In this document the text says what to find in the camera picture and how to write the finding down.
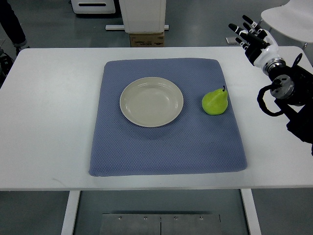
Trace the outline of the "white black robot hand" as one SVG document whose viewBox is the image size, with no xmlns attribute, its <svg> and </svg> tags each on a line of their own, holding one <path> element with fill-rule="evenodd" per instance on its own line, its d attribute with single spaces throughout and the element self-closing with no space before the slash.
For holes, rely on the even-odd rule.
<svg viewBox="0 0 313 235">
<path fill-rule="evenodd" d="M 278 54 L 279 46 L 269 31 L 246 15 L 242 16 L 243 27 L 229 24 L 228 27 L 237 35 L 235 41 L 244 49 L 248 61 L 268 75 L 274 68 L 286 65 Z"/>
</svg>

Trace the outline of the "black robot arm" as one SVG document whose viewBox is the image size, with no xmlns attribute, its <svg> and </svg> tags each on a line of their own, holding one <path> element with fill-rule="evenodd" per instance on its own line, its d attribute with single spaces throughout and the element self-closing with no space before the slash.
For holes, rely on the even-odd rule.
<svg viewBox="0 0 313 235">
<path fill-rule="evenodd" d="M 313 74 L 299 66 L 303 54 L 299 54 L 291 67 L 279 57 L 265 63 L 263 72 L 271 84 L 260 89 L 257 102 L 260 109 L 271 117 L 285 115 L 289 122 L 287 130 L 301 141 L 313 142 Z M 269 91 L 279 107 L 272 112 L 266 107 L 263 97 Z"/>
</svg>

